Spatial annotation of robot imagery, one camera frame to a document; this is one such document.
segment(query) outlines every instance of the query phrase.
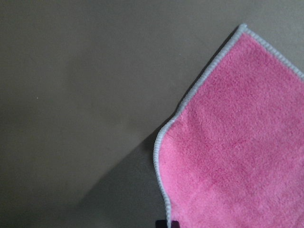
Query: gray table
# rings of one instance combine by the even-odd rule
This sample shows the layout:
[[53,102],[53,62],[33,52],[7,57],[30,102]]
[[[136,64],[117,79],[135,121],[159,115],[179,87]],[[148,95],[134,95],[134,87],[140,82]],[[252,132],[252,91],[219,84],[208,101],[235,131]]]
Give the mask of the gray table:
[[0,227],[153,228],[153,141],[240,23],[304,70],[304,2],[2,1]]

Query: white stitched edge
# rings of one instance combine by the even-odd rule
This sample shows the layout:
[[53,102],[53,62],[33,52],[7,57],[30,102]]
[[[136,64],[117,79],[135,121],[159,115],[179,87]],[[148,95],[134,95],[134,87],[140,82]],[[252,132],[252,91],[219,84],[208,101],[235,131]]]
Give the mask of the white stitched edge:
[[253,37],[258,43],[260,43],[267,51],[269,51],[271,54],[273,54],[275,57],[277,57],[284,65],[286,65],[288,68],[294,71],[301,79],[304,79],[304,74],[295,67],[289,60],[287,60],[280,52],[278,52],[274,47],[272,47],[269,43],[267,43],[265,40],[263,40],[259,35],[251,31],[247,28],[246,24],[239,25],[236,32],[233,34],[233,36],[230,38],[230,40],[226,43],[226,45],[220,50],[220,52],[216,55],[216,57],[212,60],[212,62],[208,65],[206,70],[202,73],[202,75],[199,77],[197,82],[194,84],[194,86],[191,88],[191,90],[186,94],[185,98],[182,100],[181,104],[179,105],[175,115],[161,128],[159,131],[155,144],[154,144],[154,151],[153,151],[153,163],[154,168],[156,172],[156,178],[158,181],[158,184],[161,189],[162,196],[165,201],[165,208],[166,208],[166,219],[167,219],[167,226],[168,228],[171,228],[171,202],[169,199],[169,196],[167,195],[164,186],[162,184],[162,179],[160,175],[160,169],[159,169],[159,150],[161,147],[161,143],[163,140],[164,135],[169,130],[169,128],[172,126],[172,124],[175,122],[175,120],[180,116],[184,108],[187,106],[191,98],[196,94],[200,86],[204,83],[206,78],[212,73],[212,71],[215,69],[215,67],[220,63],[222,58],[230,51],[230,49],[235,45],[235,43],[239,40],[241,35],[243,33],[249,34],[251,37]]

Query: microfiber towel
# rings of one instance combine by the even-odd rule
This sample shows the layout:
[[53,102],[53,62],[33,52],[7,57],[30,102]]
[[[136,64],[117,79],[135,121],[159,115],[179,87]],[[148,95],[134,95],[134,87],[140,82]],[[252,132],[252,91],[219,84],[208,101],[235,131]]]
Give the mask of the microfiber towel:
[[304,228],[304,75],[242,24],[159,132],[168,227]]

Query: fuzzy fabric texture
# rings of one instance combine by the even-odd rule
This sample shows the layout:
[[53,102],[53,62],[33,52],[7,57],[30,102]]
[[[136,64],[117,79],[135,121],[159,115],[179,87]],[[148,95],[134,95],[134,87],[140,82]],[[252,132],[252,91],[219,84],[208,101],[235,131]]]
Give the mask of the fuzzy fabric texture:
[[304,81],[243,32],[157,163],[181,228],[304,228]]

